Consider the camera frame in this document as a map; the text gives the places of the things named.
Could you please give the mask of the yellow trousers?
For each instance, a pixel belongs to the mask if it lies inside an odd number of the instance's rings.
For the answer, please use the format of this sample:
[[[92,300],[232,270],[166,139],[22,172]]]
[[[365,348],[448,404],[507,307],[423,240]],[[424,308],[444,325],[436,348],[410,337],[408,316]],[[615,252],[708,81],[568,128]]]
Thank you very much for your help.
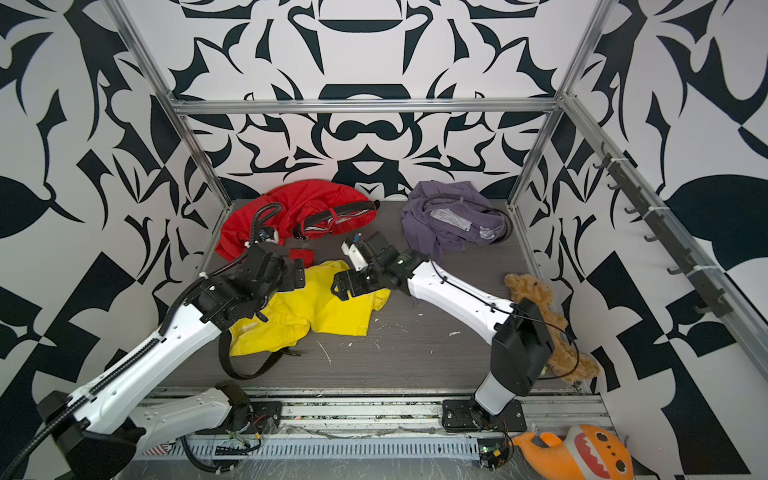
[[[348,269],[342,260],[307,269],[304,288],[272,297],[262,310],[265,322],[243,318],[230,329],[232,339],[226,352],[232,357],[276,352],[295,346],[309,332],[365,336],[371,315],[386,305],[391,291],[381,289],[340,300],[331,291],[332,283],[336,274]]]

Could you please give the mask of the purple trousers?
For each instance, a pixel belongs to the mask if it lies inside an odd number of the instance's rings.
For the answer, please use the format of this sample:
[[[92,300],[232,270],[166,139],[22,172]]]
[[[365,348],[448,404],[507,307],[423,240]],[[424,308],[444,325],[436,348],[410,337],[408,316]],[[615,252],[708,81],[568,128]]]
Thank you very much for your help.
[[[409,247],[436,263],[446,252],[500,243],[512,233],[510,216],[466,181],[419,182],[401,210],[401,223]]]

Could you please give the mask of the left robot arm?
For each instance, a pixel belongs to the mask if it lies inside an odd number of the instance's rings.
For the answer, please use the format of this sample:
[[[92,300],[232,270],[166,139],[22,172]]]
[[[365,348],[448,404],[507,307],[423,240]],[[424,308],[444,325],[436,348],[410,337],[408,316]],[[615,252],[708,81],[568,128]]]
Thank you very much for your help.
[[[193,353],[227,338],[239,320],[262,313],[278,292],[305,286],[304,264],[250,242],[228,265],[204,274],[172,304],[148,338],[97,378],[38,406],[44,428],[16,455],[11,479],[31,453],[53,438],[76,479],[111,479],[148,449],[201,430],[248,428],[248,395],[225,381],[201,394],[148,409],[140,403]]]

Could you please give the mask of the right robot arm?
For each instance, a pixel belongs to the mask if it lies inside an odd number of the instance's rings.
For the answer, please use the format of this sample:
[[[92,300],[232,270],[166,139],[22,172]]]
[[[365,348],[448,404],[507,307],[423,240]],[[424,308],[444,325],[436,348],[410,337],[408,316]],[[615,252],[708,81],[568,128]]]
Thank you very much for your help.
[[[531,392],[555,351],[535,302],[482,291],[415,250],[399,252],[379,232],[349,237],[341,249],[351,268],[334,276],[331,292],[340,300],[398,290],[461,321],[490,346],[489,373],[473,395],[481,411],[499,415]]]

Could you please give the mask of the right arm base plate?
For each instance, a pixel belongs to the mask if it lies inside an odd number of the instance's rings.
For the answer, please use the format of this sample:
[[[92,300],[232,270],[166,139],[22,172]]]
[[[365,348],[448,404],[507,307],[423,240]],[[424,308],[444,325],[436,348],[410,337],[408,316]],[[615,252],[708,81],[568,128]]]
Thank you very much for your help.
[[[509,402],[499,414],[488,413],[474,399],[444,400],[441,425],[449,433],[527,430],[522,405],[516,399]]]

